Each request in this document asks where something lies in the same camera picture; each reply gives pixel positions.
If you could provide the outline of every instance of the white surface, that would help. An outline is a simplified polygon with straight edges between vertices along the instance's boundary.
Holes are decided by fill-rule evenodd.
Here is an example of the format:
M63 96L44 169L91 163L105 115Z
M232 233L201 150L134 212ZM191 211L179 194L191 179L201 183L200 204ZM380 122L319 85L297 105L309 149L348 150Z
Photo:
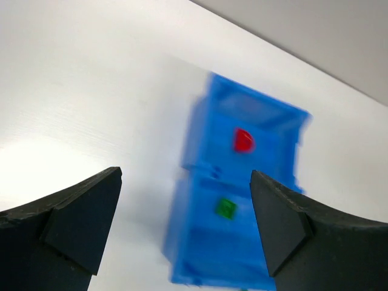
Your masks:
M388 109L189 1L2 1L0 28L0 208L124 172L91 291L186 288L159 249L206 71L172 56L308 110L300 184L388 221Z
M388 105L388 1L192 1Z

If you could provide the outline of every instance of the green cube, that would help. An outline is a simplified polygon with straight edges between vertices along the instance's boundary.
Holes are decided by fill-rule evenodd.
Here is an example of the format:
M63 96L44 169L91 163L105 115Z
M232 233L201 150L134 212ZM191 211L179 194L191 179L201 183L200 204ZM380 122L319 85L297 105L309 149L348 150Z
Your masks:
M221 198L221 200L217 205L216 213L227 219L233 219L233 217L235 216L236 210L237 210L236 203L231 202L231 200L229 199Z

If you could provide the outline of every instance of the white table surface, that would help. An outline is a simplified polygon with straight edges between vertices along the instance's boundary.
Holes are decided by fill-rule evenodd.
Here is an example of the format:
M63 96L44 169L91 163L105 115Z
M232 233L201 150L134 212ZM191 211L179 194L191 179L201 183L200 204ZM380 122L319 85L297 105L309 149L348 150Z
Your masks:
M308 110L299 184L388 221L388 109L190 1L1 1L0 35L0 210L122 168L90 291L188 288L160 247L209 70Z

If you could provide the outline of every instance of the blue plastic bin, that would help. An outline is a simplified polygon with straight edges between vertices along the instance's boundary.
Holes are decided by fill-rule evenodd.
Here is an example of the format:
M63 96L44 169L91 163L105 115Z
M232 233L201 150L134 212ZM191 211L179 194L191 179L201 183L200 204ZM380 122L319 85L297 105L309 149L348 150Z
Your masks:
M172 282L275 290L269 277L253 211L249 181L260 170L300 191L295 184L299 130L309 117L218 75L207 96L193 108L182 167L176 185L164 254ZM253 147L236 151L237 130ZM217 213L220 201L233 204L233 218Z

